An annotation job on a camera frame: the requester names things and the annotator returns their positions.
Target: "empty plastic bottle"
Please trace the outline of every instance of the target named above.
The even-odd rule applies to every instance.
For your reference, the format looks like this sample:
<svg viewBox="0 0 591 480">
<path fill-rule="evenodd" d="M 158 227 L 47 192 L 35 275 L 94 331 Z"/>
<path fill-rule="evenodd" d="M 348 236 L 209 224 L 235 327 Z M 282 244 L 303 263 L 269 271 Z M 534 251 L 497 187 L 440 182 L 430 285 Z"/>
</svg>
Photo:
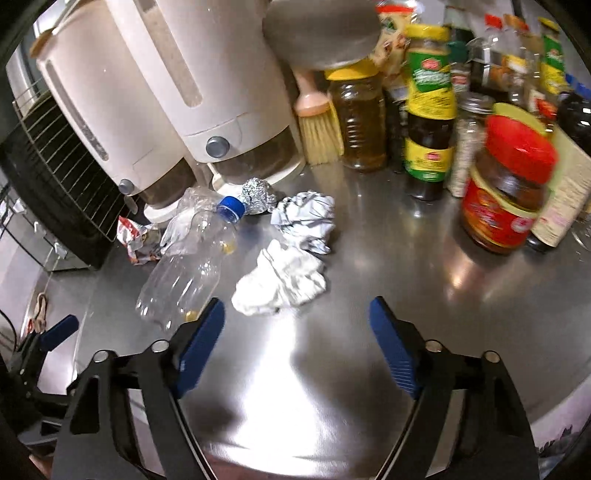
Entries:
<svg viewBox="0 0 591 480">
<path fill-rule="evenodd" d="M 139 315 L 170 336 L 183 322 L 197 320 L 213 295 L 222 260 L 236 249 L 235 224 L 244 205 L 225 197 L 216 211 L 198 212 L 176 255 L 165 255 L 139 294 Z"/>
</svg>

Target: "brush bristles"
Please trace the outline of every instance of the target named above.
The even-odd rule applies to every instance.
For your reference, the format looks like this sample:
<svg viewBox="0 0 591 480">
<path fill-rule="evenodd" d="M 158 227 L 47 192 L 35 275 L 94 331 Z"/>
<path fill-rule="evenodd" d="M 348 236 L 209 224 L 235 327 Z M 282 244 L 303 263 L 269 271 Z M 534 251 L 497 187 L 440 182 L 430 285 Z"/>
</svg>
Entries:
<svg viewBox="0 0 591 480">
<path fill-rule="evenodd" d="M 300 117 L 301 139 L 310 165 L 331 163 L 339 159 L 338 125 L 330 111 L 316 116 Z"/>
</svg>

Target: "spice jar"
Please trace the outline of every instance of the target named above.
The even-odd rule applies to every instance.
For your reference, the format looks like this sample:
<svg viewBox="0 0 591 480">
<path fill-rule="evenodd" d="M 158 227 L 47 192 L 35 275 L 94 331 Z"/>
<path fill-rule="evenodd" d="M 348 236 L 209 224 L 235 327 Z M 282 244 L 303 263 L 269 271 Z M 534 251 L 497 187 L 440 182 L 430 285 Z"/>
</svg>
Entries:
<svg viewBox="0 0 591 480">
<path fill-rule="evenodd" d="M 456 157 L 447 178 L 447 189 L 454 197 L 466 194 L 474 155 L 486 140 L 486 117 L 492 115 L 495 101 L 486 95 L 466 92 L 458 98 L 456 119 Z"/>
<path fill-rule="evenodd" d="M 509 254 L 526 240 L 547 198 L 554 147 L 528 126 L 499 115 L 476 153 L 462 202 L 462 224 L 487 250 Z"/>
<path fill-rule="evenodd" d="M 437 200 L 452 164 L 456 95 L 452 88 L 449 32 L 435 25 L 411 24 L 408 48 L 407 192 L 420 200 Z"/>
<path fill-rule="evenodd" d="M 358 171 L 386 165 L 385 105 L 378 73 L 367 59 L 325 73 L 343 139 L 341 161 Z"/>
</svg>

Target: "crumpled aluminum foil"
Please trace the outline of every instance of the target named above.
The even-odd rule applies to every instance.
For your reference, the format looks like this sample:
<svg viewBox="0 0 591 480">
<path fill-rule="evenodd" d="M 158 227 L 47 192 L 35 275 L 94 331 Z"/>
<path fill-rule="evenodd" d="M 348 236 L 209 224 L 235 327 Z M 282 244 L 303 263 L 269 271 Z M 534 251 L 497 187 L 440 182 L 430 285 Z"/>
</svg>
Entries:
<svg viewBox="0 0 591 480">
<path fill-rule="evenodd" d="M 242 194 L 238 197 L 246 207 L 247 215 L 271 212 L 277 206 L 275 190 L 265 180 L 253 178 L 242 186 Z"/>
</svg>

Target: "red lid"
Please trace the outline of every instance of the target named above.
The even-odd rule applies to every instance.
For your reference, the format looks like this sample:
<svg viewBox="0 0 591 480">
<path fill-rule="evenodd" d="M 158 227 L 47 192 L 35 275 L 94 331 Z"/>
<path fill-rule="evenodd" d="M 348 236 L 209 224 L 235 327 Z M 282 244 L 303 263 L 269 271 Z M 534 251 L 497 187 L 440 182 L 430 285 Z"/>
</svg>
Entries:
<svg viewBox="0 0 591 480">
<path fill-rule="evenodd" d="M 495 27 L 499 30 L 503 28 L 503 21 L 499 17 L 495 17 L 494 15 L 486 14 L 484 17 L 484 22 L 487 27 Z"/>
<path fill-rule="evenodd" d="M 535 103 L 541 116 L 549 120 L 556 120 L 556 112 L 558 109 L 552 105 L 552 103 L 547 100 L 542 100 L 541 98 L 537 98 Z"/>
<path fill-rule="evenodd" d="M 487 120 L 486 149 L 515 175 L 543 185 L 558 155 L 552 144 L 525 124 L 500 115 Z"/>
</svg>

